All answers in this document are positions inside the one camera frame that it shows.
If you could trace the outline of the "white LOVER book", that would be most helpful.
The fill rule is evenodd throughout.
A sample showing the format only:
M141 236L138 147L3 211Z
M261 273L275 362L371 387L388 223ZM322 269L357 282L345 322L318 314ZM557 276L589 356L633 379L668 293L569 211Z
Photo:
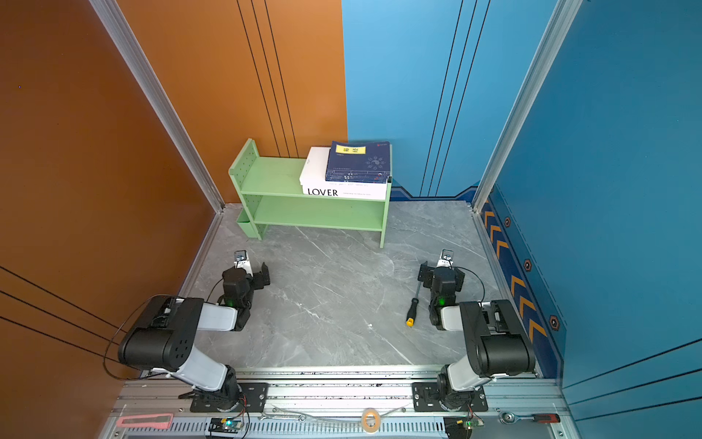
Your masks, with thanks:
M303 184L302 188L305 196L311 197L384 200L387 195L388 184L332 184L329 182L323 182L316 184Z

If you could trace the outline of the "white La Dame book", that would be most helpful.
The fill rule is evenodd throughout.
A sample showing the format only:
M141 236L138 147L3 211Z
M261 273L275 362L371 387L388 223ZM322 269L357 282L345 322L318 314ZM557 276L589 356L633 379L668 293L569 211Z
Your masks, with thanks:
M300 175L300 183L304 187L323 186L327 184L327 163L330 148L313 146L305 159L305 165Z

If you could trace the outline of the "blue book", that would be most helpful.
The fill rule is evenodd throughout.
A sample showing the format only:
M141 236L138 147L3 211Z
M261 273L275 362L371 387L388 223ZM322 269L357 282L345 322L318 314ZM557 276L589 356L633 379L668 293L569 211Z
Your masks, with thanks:
M332 142L325 170L331 182L386 184L391 178L391 143Z

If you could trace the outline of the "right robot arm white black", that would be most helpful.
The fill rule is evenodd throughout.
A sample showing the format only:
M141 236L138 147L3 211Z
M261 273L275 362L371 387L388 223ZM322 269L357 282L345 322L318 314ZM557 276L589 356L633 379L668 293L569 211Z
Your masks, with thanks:
M486 384L537 369L532 342L510 301L457 301L468 272L447 260L435 267L422 263L418 272L419 286L431 293L428 309L433 327L464 337L464 356L442 367L433 395L450 412L484 411L486 405L479 399Z

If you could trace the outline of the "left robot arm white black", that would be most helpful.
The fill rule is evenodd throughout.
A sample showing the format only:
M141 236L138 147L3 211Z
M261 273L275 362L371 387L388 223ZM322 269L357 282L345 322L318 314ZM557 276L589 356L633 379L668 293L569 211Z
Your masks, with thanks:
M246 412L249 398L238 384L234 367L213 360L195 347L197 333L240 332L252 313L254 292L271 284L269 267L252 272L250 263L222 274L223 294L212 304L202 298L159 294L144 305L120 343L120 364L157 371L184 382L192 413Z

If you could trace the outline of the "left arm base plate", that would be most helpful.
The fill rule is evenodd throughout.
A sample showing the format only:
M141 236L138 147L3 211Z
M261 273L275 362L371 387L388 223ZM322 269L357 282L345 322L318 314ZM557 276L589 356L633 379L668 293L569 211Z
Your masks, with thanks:
M269 384L244 382L220 391L192 391L191 413L262 413L268 399Z

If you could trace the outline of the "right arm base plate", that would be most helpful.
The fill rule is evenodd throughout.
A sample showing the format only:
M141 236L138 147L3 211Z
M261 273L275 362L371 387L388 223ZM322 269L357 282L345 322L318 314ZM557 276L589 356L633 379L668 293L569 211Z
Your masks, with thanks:
M489 410L483 389L454 391L450 388L441 388L437 382L413 382L411 391L414 411L418 413L485 413Z

